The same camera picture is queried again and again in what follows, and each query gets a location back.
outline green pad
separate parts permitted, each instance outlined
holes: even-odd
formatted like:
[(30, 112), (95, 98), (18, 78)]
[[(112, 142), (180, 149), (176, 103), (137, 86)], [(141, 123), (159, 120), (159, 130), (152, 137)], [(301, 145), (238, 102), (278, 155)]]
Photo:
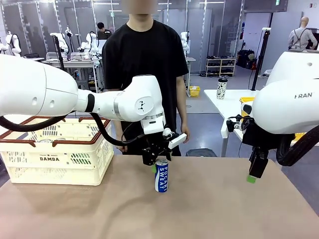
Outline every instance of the green pad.
[(249, 182), (249, 183), (256, 183), (256, 179), (257, 178), (255, 178), (253, 176), (250, 176), (250, 175), (247, 176), (247, 182)]
[(155, 166), (155, 164), (152, 166), (152, 172), (153, 172), (153, 173), (156, 173), (156, 166)]

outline floor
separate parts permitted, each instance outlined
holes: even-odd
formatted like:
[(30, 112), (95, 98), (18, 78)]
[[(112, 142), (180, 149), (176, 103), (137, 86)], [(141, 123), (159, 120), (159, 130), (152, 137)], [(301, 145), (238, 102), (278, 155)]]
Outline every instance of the floor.
[[(227, 85), (228, 89), (247, 89), (248, 80), (251, 71), (246, 69), (237, 68), (236, 76), (229, 79)], [(217, 78), (205, 78), (192, 76), (192, 85), (199, 85), (202, 90), (204, 89), (216, 89)], [(265, 79), (262, 79), (257, 84), (257, 89), (261, 89), (266, 83)], [(223, 118), (219, 114), (212, 114), (216, 112), (213, 109), (213, 105), (209, 99), (201, 92), (199, 99), (188, 99), (187, 104), (191, 104), (193, 107), (188, 108), (188, 126), (191, 132), (191, 138), (189, 143), (180, 146), (182, 155), (190, 149), (197, 148), (209, 148), (213, 150), (216, 155), (220, 154), (222, 139), (220, 135), (220, 127), (223, 123)], [(201, 110), (196, 112), (196, 105), (200, 105)], [(198, 114), (206, 111), (209, 114)], [(180, 127), (180, 119), (177, 116), (178, 129)], [(251, 147), (247, 145), (241, 145), (240, 140), (235, 134), (230, 134), (227, 148), (227, 157), (242, 157), (248, 158), (251, 153)], [(314, 211), (319, 215), (319, 147), (313, 148), (302, 160), (300, 160), (293, 167), (283, 168), (283, 172), (295, 185), (295, 187), (302, 193), (304, 198), (312, 206)], [(274, 151), (270, 152), (269, 158), (274, 159), (276, 154)], [(5, 170), (0, 169), (0, 186), (8, 180), (8, 175)]]

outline black hair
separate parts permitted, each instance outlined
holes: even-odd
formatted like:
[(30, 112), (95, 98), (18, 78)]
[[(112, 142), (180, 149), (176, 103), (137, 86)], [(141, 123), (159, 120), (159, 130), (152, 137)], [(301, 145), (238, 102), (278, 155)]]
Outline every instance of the black hair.
[(104, 23), (99, 22), (99, 23), (98, 23), (98, 29), (102, 29), (103, 27), (104, 27)]

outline person's neck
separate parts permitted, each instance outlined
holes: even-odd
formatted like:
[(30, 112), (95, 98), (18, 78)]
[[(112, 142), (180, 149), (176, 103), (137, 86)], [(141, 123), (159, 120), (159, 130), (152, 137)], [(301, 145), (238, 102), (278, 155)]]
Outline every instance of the person's neck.
[(144, 32), (152, 28), (153, 22), (151, 14), (130, 14), (127, 26), (134, 31)]

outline black and white cup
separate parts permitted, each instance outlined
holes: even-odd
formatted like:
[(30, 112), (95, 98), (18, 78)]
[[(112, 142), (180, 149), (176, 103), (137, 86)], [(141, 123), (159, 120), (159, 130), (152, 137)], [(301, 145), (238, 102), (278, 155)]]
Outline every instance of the black and white cup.
[(227, 82), (227, 79), (218, 79), (217, 98), (219, 100), (223, 100), (225, 98)]

